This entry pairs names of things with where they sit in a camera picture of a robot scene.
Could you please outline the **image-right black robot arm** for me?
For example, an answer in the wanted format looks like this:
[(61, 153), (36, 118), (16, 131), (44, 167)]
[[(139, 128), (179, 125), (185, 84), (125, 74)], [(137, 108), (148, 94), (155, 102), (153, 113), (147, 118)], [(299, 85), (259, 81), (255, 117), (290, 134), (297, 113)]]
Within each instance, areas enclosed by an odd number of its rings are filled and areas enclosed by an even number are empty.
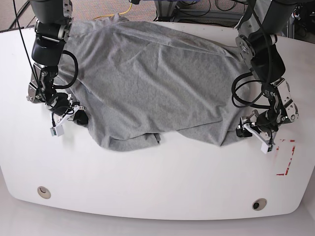
[[(289, 85), (283, 78), (284, 62), (278, 53), (277, 34), (292, 15), (297, 0), (249, 0), (247, 10), (237, 27), (236, 44), (249, 72), (232, 83), (232, 103), (237, 108), (252, 107), (251, 115), (240, 119), (236, 134), (240, 138), (256, 136), (262, 150), (269, 152), (282, 124), (298, 119), (298, 109), (290, 96)], [(261, 83), (261, 92), (253, 101), (240, 98), (237, 91), (248, 82)]]

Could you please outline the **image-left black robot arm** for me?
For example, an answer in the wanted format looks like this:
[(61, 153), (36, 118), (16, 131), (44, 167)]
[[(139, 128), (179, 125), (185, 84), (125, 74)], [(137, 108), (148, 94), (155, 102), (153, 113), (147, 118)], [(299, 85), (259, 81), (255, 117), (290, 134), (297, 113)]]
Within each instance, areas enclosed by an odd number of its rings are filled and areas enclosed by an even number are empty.
[[(88, 116), (79, 102), (72, 102), (62, 90), (70, 88), (77, 79), (79, 68), (75, 55), (64, 49), (72, 27), (72, 2), (69, 0), (32, 0), (32, 10), (37, 18), (34, 31), (35, 42), (31, 58), (34, 61), (28, 88), (28, 101), (44, 103), (52, 115), (72, 117), (78, 125), (87, 125)], [(56, 85), (58, 64), (62, 55), (74, 62), (74, 75), (70, 83)]]

